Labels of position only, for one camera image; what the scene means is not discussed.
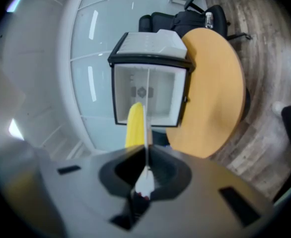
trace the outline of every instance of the round wooden table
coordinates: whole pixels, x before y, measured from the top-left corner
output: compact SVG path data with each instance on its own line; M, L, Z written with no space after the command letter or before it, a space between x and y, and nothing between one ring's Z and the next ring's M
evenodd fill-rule
M239 58L220 34L197 28L182 38L196 68L181 124L167 128L174 150L206 158L219 150L240 122L245 78Z

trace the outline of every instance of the yellow object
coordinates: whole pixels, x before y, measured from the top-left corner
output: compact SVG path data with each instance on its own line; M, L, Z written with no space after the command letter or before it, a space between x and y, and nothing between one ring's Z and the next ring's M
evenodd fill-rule
M218 33L196 28L182 38L196 68L181 126L167 128L174 150L206 158L219 150L240 122L245 78L230 43Z
M144 145L144 110L142 103L137 102L129 110L125 147Z

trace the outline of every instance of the black slot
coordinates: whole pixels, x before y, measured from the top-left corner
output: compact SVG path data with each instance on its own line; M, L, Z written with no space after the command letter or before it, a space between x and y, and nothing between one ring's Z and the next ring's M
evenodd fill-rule
M74 165L74 166L69 166L69 167L57 169L57 172L60 175L65 175L65 174L68 174L68 173L71 173L71 172L74 172L74 171L77 171L77 170L80 170L80 169L81 168L79 166Z
M260 218L260 215L246 202L246 200L233 188L226 187L219 190L220 194L239 218L244 227Z

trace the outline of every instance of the bottle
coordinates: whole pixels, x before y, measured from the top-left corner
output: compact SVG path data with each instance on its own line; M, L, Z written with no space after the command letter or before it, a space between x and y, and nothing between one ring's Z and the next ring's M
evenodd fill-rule
M205 27L209 29L213 28L213 14L211 12L205 13Z

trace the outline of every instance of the wooden floor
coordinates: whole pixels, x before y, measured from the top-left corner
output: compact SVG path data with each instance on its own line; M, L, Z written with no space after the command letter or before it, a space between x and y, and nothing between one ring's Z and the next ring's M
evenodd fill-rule
M228 34L253 39L230 43L241 60L251 108L235 135L211 159L272 199L291 172L291 146L274 101L291 105L291 19L276 0L206 0L220 4L231 22Z

